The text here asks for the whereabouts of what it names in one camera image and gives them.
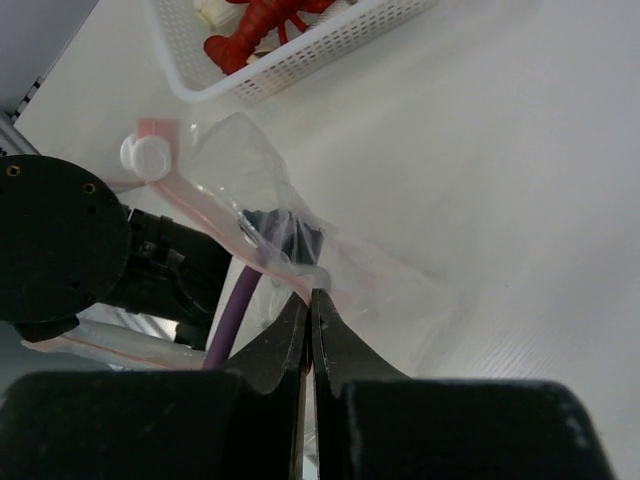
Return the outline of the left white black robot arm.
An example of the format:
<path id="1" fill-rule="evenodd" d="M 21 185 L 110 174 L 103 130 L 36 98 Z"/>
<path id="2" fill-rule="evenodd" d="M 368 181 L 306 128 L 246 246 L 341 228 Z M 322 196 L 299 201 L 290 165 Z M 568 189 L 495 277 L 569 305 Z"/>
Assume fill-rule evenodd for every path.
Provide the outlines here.
<path id="1" fill-rule="evenodd" d="M 122 204 L 73 163 L 1 160 L 1 320 L 29 342 L 102 304 L 174 321 L 177 343 L 203 350 L 230 261 L 206 234 Z"/>

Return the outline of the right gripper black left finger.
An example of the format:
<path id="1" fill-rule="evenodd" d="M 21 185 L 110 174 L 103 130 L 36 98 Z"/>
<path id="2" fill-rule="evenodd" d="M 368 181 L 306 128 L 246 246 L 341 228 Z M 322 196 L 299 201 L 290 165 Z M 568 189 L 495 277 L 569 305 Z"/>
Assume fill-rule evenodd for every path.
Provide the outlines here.
<path id="1" fill-rule="evenodd" d="M 308 308 L 220 368 L 40 372 L 1 402 L 5 479 L 298 479 Z"/>

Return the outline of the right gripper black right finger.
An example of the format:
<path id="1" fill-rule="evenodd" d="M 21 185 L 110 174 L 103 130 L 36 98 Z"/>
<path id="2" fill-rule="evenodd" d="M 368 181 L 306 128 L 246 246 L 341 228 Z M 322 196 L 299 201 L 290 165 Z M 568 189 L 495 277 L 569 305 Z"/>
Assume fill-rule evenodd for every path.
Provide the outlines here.
<path id="1" fill-rule="evenodd" d="M 309 313 L 322 479 L 611 479 L 591 418 L 564 385 L 414 379 L 317 289 Z"/>

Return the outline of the clear zip top bag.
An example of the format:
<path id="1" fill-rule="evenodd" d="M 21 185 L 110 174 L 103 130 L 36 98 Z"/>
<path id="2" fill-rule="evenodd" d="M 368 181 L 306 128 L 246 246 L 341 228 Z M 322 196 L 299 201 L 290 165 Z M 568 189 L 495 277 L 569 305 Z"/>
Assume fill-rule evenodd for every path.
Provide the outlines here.
<path id="1" fill-rule="evenodd" d="M 205 348 L 125 325 L 142 314 L 93 307 L 72 331 L 33 343 L 35 351 L 128 369 L 195 370 L 246 346 L 291 294 L 309 301 L 323 289 L 362 340 L 413 375 L 454 310 L 455 297 L 440 282 L 314 215 L 281 156 L 244 114 L 209 126 L 141 119 L 121 159 L 232 257 Z"/>

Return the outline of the red fake lobster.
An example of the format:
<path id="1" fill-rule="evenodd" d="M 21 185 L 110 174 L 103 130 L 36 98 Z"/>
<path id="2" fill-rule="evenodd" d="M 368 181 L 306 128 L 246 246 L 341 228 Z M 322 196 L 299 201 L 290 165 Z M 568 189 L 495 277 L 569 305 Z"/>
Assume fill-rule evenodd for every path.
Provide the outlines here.
<path id="1" fill-rule="evenodd" d="M 236 29 L 229 36 L 212 35 L 203 43 L 205 54 L 227 75 L 244 68 L 271 31 L 278 31 L 279 42 L 284 45 L 288 42 L 287 21 L 304 33 L 309 26 L 299 14 L 322 14 L 333 1 L 251 0 L 231 1 L 231 4 L 247 5 Z"/>

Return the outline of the fake green leek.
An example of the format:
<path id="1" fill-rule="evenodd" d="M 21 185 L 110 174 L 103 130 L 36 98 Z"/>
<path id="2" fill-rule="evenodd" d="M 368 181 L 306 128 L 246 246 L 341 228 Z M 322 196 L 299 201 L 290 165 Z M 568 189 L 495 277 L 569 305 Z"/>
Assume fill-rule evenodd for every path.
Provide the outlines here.
<path id="1" fill-rule="evenodd" d="M 225 0 L 194 0 L 198 16 L 211 28 L 216 28 L 233 20 L 243 9 Z"/>

